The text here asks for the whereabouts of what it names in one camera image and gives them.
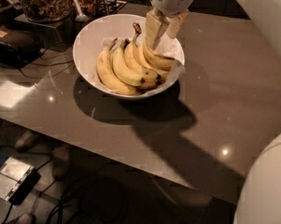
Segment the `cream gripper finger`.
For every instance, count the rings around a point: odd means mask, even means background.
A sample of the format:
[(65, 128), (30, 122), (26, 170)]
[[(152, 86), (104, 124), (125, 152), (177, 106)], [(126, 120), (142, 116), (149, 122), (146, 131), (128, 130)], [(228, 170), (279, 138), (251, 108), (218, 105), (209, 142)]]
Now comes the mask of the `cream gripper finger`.
[(147, 46), (155, 50), (164, 33), (169, 26), (169, 21), (158, 10), (152, 9), (146, 15), (146, 43)]
[(178, 15), (168, 19), (169, 26), (167, 28), (166, 33), (171, 39), (176, 38), (188, 13), (189, 11), (185, 9), (183, 12), (179, 13)]

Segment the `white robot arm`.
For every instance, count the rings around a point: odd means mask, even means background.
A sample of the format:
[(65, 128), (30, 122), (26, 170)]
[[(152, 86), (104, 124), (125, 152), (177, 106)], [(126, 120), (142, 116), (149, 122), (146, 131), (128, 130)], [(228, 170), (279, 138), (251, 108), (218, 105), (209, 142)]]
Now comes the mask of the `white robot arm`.
[[(168, 17), (169, 37), (193, 0), (149, 0), (158, 18)], [(281, 57), (281, 0), (236, 0)], [(281, 134), (259, 154), (242, 187), (233, 224), (281, 224)]]

